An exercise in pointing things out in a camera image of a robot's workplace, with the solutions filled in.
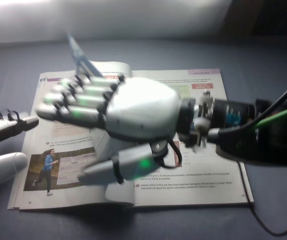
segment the gray table surface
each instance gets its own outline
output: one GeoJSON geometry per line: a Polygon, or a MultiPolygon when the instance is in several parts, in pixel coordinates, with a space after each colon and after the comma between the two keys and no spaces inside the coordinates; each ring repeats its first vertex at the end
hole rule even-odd
{"type": "MultiPolygon", "coordinates": [[[[287,89],[287,44],[261,40],[113,40],[80,43],[90,60],[119,61],[133,70],[219,68],[227,98],[275,100],[287,89]]],[[[73,70],[65,43],[0,47],[0,111],[30,111],[40,73],[73,70]]],[[[24,134],[0,143],[20,152],[24,134]]],[[[255,207],[273,230],[287,228],[287,168],[247,166],[255,207]]],[[[81,206],[7,210],[12,181],[0,185],[0,240],[273,239],[246,207],[128,209],[81,206]]]]}

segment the turning page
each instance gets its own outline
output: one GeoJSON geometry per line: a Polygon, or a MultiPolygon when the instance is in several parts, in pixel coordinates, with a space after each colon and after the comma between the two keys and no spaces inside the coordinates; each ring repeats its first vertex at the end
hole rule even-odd
{"type": "MultiPolygon", "coordinates": [[[[217,99],[226,99],[219,69],[133,71],[133,77],[153,79],[176,89],[183,98],[202,96],[204,90],[217,99]]],[[[164,159],[175,169],[159,168],[134,181],[136,206],[200,205],[246,203],[241,175],[236,162],[215,153],[215,145],[207,143],[194,153],[174,137],[182,154],[182,165],[169,147],[164,159]]],[[[245,166],[241,164],[249,197],[253,201],[245,166]]]]}
{"type": "MultiPolygon", "coordinates": [[[[121,62],[93,62],[106,78],[129,76],[130,67],[121,62]]],[[[35,107],[62,78],[75,71],[46,72],[40,75],[31,115],[35,107]]],[[[39,119],[39,125],[27,132],[22,152],[29,165],[14,181],[8,208],[48,209],[90,203],[118,201],[134,203],[134,188],[83,186],[77,176],[81,167],[97,162],[91,131],[61,122],[39,119]]]]}

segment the green cable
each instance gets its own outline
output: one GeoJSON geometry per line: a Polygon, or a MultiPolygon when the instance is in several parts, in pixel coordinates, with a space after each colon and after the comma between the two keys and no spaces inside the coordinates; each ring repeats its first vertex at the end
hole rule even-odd
{"type": "Polygon", "coordinates": [[[287,109],[261,120],[254,126],[254,129],[261,129],[275,121],[279,121],[286,117],[287,117],[287,109]]]}

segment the robotic hand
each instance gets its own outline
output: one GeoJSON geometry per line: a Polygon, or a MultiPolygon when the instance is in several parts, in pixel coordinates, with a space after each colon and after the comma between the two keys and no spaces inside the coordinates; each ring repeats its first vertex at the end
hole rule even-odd
{"type": "Polygon", "coordinates": [[[113,138],[136,144],[83,168],[78,178],[84,185],[121,184],[123,179],[142,177],[159,167],[173,168],[165,165],[164,157],[169,144],[181,163],[181,153],[173,142],[176,133],[194,151],[207,138],[217,144],[216,152],[224,158],[287,166],[287,129],[278,125],[276,130],[272,125],[258,131],[263,118],[281,111],[287,92],[273,105],[262,100],[246,104],[213,99],[207,91],[198,100],[181,99],[175,90],[152,79],[105,79],[75,40],[68,39],[76,75],[62,79],[44,97],[37,115],[103,129],[113,138]]]}
{"type": "MultiPolygon", "coordinates": [[[[4,118],[0,113],[0,142],[16,136],[23,131],[33,129],[38,123],[39,120],[36,116],[9,111],[7,118],[4,118]]],[[[22,152],[0,155],[0,183],[12,178],[23,170],[27,164],[27,156],[22,152]]]]}

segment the photo of running woman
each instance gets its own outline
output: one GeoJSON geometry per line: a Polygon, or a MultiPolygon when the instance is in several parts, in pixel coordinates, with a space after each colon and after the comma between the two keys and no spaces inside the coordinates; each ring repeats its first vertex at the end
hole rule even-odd
{"type": "Polygon", "coordinates": [[[50,192],[50,187],[51,187],[51,180],[52,180],[52,169],[53,165],[58,163],[58,160],[54,161],[54,156],[55,156],[55,150],[52,148],[50,150],[45,151],[43,154],[44,157],[44,165],[42,170],[39,173],[39,178],[33,181],[32,186],[36,186],[36,184],[39,184],[43,181],[45,178],[47,182],[47,196],[53,195],[50,192]]]}

